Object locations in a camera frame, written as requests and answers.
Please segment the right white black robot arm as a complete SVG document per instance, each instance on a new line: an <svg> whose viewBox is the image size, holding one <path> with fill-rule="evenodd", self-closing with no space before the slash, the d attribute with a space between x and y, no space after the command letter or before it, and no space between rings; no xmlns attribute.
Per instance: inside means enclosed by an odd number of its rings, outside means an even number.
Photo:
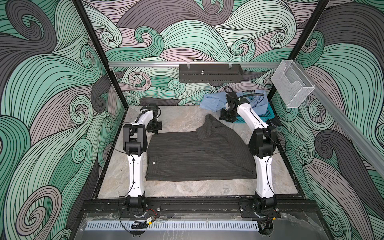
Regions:
<svg viewBox="0 0 384 240"><path fill-rule="evenodd" d="M235 122L240 116L252 131L248 143L250 153L255 157L257 169L257 189L254 209L258 215L278 214L277 196L273 188L272 162L277 146L277 131L264 122L254 111L249 97L264 98L264 94L252 93L238 96L229 86L225 86L226 108L222 119Z"/></svg>

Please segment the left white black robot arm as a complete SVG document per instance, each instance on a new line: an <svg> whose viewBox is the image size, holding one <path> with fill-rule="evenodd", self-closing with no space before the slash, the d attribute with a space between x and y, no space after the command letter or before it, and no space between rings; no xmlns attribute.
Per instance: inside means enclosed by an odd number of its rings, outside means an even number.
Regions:
<svg viewBox="0 0 384 240"><path fill-rule="evenodd" d="M130 211L147 210L143 157L148 149L147 133L158 134L163 123L158 121L161 109L149 104L140 109L136 120L123 124L123 151L129 161L129 190L125 195L125 205Z"/></svg>

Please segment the dark grey pinstriped shirt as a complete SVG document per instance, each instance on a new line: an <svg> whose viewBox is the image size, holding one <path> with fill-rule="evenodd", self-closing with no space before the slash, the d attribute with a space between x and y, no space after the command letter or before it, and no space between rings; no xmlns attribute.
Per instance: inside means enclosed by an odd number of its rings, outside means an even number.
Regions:
<svg viewBox="0 0 384 240"><path fill-rule="evenodd" d="M146 180L185 182L255 179L256 163L244 140L214 116L192 132L153 135Z"/></svg>

